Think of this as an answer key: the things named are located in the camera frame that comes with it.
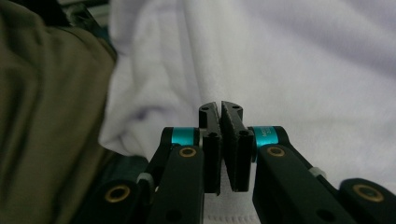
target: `dark green fabric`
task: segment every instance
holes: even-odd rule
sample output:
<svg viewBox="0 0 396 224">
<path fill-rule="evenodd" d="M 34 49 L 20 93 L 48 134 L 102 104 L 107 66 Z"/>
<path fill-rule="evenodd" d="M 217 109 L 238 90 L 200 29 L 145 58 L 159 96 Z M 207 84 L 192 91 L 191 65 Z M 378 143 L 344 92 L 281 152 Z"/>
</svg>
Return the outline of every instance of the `dark green fabric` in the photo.
<svg viewBox="0 0 396 224">
<path fill-rule="evenodd" d="M 114 66 L 80 29 L 0 0 L 0 223 L 69 223 L 112 152 L 97 139 Z"/>
</svg>

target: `black mechanical linkage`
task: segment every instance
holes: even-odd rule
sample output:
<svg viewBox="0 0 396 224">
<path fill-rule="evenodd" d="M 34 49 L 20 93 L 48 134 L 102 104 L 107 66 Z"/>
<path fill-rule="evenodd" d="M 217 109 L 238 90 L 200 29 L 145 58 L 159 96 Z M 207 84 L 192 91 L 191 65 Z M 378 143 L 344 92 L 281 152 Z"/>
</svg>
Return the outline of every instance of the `black mechanical linkage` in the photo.
<svg viewBox="0 0 396 224">
<path fill-rule="evenodd" d="M 147 223 L 202 223 L 204 193 L 203 151 L 196 146 L 174 148 Z"/>
<path fill-rule="evenodd" d="M 222 136 L 216 103 L 199 108 L 199 128 L 205 153 L 205 193 L 220 193 Z"/>
<path fill-rule="evenodd" d="M 356 223 L 289 148 L 259 150 L 253 203 L 261 223 Z"/>
<path fill-rule="evenodd" d="M 221 130 L 224 142 L 224 160 L 233 191 L 248 191 L 253 150 L 253 131 L 242 123 L 243 108 L 221 102 Z"/>
</svg>

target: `white fabric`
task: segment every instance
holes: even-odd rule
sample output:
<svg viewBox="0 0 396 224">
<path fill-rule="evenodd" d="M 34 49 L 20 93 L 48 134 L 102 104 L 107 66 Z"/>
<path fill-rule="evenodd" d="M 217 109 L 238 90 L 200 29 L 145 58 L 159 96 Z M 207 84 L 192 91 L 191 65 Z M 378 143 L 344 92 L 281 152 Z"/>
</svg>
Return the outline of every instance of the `white fabric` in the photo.
<svg viewBox="0 0 396 224">
<path fill-rule="evenodd" d="M 119 60 L 100 141 L 151 158 L 163 127 L 196 127 L 200 105 L 226 100 L 244 107 L 247 126 L 283 126 L 337 188 L 363 177 L 396 192 L 395 8 L 392 0 L 113 0 Z M 259 223 L 251 192 L 231 193 L 224 170 L 223 180 L 218 198 L 206 195 L 205 223 Z"/>
</svg>

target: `black plastic part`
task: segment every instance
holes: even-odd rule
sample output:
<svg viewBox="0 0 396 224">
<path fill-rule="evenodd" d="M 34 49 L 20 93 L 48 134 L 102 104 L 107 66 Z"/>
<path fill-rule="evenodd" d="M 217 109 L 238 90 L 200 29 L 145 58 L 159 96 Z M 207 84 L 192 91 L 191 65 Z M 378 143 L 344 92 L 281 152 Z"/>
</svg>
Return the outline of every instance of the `black plastic part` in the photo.
<svg viewBox="0 0 396 224">
<path fill-rule="evenodd" d="M 360 178 L 345 180 L 339 195 L 346 210 L 359 223 L 396 223 L 396 196 L 374 182 Z"/>
<path fill-rule="evenodd" d="M 216 103 L 199 108 L 199 128 L 205 153 L 205 193 L 220 194 L 222 136 Z"/>
<path fill-rule="evenodd" d="M 180 151 L 185 148 L 195 154 L 182 157 Z M 147 223 L 202 223 L 204 193 L 204 152 L 195 146 L 174 148 Z"/>
<path fill-rule="evenodd" d="M 284 151 L 273 156 L 268 148 Z M 253 203 L 261 223 L 356 223 L 289 148 L 261 147 Z"/>
<path fill-rule="evenodd" d="M 221 130 L 224 142 L 224 160 L 233 191 L 248 191 L 250 164 L 254 148 L 253 131 L 242 123 L 243 108 L 221 102 Z"/>
<path fill-rule="evenodd" d="M 155 151 L 155 154 L 145 171 L 145 173 L 152 175 L 155 186 L 160 184 L 163 170 L 165 169 L 166 163 L 168 162 L 169 153 L 171 152 L 173 146 L 172 132 L 173 127 L 167 127 L 163 129 L 160 145 L 158 146 L 157 151 Z"/>
<path fill-rule="evenodd" d="M 106 200 L 106 193 L 116 186 L 126 186 L 130 192 L 128 197 L 117 203 L 110 203 Z M 133 221 L 143 221 L 143 216 L 140 216 L 141 208 L 138 197 L 140 195 L 140 188 L 133 181 L 114 180 L 110 181 L 99 190 L 97 190 L 89 204 L 84 207 L 83 211 L 75 217 L 74 224 L 83 223 L 97 223 L 97 224 L 129 224 Z"/>
</svg>

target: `white cloth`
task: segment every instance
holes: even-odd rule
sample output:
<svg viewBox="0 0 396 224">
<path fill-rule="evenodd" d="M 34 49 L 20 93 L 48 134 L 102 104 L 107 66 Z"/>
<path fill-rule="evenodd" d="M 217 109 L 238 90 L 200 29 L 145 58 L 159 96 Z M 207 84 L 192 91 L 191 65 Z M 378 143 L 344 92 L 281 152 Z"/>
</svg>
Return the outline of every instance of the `white cloth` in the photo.
<svg viewBox="0 0 396 224">
<path fill-rule="evenodd" d="M 391 0 L 113 0 L 100 141 L 151 158 L 163 127 L 197 127 L 200 105 L 225 100 L 246 126 L 283 126 L 337 188 L 363 177 L 396 192 L 395 24 Z M 251 192 L 223 180 L 205 223 L 259 223 Z"/>
</svg>

